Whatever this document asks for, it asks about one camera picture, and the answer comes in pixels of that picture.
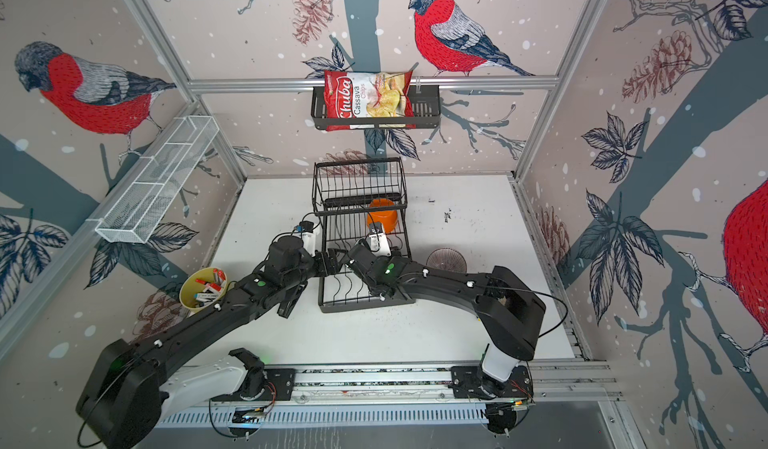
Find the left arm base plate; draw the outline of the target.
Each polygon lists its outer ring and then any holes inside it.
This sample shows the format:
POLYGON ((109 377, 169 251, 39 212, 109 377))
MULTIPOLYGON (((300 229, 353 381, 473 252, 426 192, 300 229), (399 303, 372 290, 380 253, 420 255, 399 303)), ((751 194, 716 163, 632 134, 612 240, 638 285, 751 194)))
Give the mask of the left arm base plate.
POLYGON ((249 373, 232 394, 213 398, 215 402, 283 402, 292 398, 297 371, 293 368, 266 367, 259 375, 249 373))

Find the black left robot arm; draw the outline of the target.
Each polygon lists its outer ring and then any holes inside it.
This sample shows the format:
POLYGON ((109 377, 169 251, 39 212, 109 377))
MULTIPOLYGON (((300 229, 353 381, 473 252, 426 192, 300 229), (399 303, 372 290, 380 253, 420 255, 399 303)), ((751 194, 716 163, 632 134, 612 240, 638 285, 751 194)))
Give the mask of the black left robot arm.
POLYGON ((132 448, 172 412, 175 402, 188 407, 225 394, 275 399, 263 361, 244 348, 227 354, 233 368, 216 363, 190 382, 173 377, 204 349, 272 308, 288 317, 308 281, 337 273, 341 257, 339 249, 309 253, 299 237, 283 235, 270 245, 266 259, 219 301, 154 336, 107 345, 76 404, 84 427, 108 448, 132 448))

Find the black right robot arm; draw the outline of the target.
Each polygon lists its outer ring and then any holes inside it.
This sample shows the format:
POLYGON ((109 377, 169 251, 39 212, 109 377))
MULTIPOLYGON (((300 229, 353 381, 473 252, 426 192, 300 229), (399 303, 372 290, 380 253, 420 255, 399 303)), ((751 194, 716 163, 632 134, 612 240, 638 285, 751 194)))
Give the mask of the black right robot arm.
POLYGON ((508 380, 519 363, 534 358, 546 305, 506 267, 496 266, 490 273, 452 272, 401 255, 377 255, 363 241, 341 263, 374 294, 425 299, 474 314, 490 339, 481 371, 495 381, 508 380))

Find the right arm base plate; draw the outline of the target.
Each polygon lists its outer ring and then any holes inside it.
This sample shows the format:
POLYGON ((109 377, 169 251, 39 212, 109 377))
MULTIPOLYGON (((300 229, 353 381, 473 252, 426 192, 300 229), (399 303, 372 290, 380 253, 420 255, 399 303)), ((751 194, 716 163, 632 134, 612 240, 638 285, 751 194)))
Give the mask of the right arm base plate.
POLYGON ((532 377, 526 365, 516 366, 508 379, 500 382, 485 374, 479 366, 453 366, 448 387, 456 399, 531 400, 532 377))

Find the orange plastic bowl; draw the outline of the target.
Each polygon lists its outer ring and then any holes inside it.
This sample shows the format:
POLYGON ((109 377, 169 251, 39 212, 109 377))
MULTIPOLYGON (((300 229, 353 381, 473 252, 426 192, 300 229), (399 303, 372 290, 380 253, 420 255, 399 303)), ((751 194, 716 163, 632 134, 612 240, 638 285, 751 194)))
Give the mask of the orange plastic bowl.
POLYGON ((366 224, 379 223, 386 234, 395 232, 398 222, 398 210, 395 208, 395 202, 387 198, 376 198, 371 201, 368 208, 370 211, 366 216, 366 224))

